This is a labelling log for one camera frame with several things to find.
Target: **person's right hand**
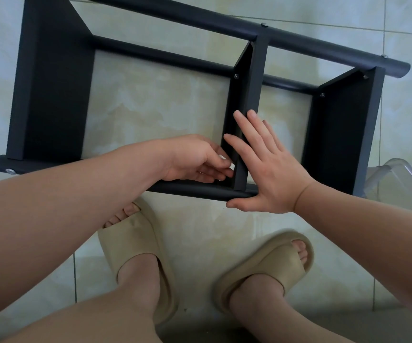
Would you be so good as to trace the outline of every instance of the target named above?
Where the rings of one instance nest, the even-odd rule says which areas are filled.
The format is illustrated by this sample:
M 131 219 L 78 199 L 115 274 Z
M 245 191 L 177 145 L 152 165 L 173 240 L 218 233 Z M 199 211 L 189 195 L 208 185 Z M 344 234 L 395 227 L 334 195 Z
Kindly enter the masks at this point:
M 237 151 L 259 188 L 257 196 L 234 198 L 227 207 L 242 211 L 292 212 L 301 193 L 316 181 L 276 137 L 273 128 L 261 121 L 255 111 L 233 114 L 249 144 L 225 134 L 223 138 Z

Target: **person's left hand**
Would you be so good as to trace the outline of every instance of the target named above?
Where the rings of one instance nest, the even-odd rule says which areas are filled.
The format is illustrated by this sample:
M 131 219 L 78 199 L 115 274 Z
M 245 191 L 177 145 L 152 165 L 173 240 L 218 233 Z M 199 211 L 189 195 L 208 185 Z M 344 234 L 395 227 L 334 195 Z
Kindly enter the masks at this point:
M 201 135 L 186 135 L 160 140 L 169 154 L 169 161 L 163 180 L 191 179 L 212 183 L 232 177 L 231 160 L 225 151 Z

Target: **hand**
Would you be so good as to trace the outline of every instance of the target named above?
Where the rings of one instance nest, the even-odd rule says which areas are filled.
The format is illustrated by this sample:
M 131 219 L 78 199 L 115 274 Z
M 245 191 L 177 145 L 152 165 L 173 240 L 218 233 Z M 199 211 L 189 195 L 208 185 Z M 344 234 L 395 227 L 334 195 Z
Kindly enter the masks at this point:
M 249 120 L 240 111 L 235 111 L 233 116 L 250 146 L 230 134 L 225 134 L 223 138 L 245 162 L 259 193 L 250 198 L 230 200 L 227 207 L 245 212 L 294 211 L 298 197 L 315 180 L 285 149 L 273 128 L 266 121 L 262 122 L 253 110 L 247 112 Z
M 225 151 L 201 135 L 186 135 L 160 140 L 164 151 L 169 154 L 168 166 L 162 179 L 191 179 L 212 183 L 214 179 L 223 181 L 232 177 L 229 168 L 231 160 Z

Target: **leg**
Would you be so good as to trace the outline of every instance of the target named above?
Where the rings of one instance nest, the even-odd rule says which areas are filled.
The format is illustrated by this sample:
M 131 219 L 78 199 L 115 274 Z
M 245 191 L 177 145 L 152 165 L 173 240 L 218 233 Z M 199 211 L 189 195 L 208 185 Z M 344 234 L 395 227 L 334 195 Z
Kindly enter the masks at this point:
M 304 264 L 307 256 L 304 242 L 292 243 Z M 263 343 L 351 342 L 295 311 L 285 301 L 282 285 L 266 274 L 247 278 L 232 293 L 229 306 L 238 321 Z
M 131 208 L 125 212 L 132 214 Z M 119 222 L 116 217 L 106 226 Z M 160 295 L 159 274 L 153 254 L 137 255 L 118 272 L 116 290 L 53 313 L 6 342 L 160 342 L 152 320 Z

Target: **tile floor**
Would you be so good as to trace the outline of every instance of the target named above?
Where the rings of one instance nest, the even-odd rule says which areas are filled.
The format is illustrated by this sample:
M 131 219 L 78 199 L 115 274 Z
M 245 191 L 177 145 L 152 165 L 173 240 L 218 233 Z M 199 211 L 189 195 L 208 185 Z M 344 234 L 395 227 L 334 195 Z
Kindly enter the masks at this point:
M 412 64 L 412 0 L 177 0 L 269 26 L 385 53 Z M 245 41 L 164 20 L 72 0 L 97 35 L 233 65 Z M 0 0 L 0 154 L 5 153 L 23 0 Z M 346 66 L 270 48 L 265 71 L 320 84 Z M 83 156 L 150 138 L 197 132 L 220 141 L 228 81 L 97 52 Z M 309 112 L 306 96 L 264 87 L 259 113 L 300 159 Z M 386 77 L 369 165 L 392 157 L 412 164 L 412 69 Z M 7 175 L 0 173 L 0 179 Z M 274 233 L 295 229 L 313 242 L 312 272 L 288 295 L 302 313 L 372 310 L 395 299 L 362 267 L 294 214 L 242 213 L 223 202 L 145 193 L 163 235 L 181 293 L 162 332 L 226 323 L 209 301 L 211 284 Z M 92 236 L 37 287 L 0 313 L 0 337 L 49 312 L 114 287 Z

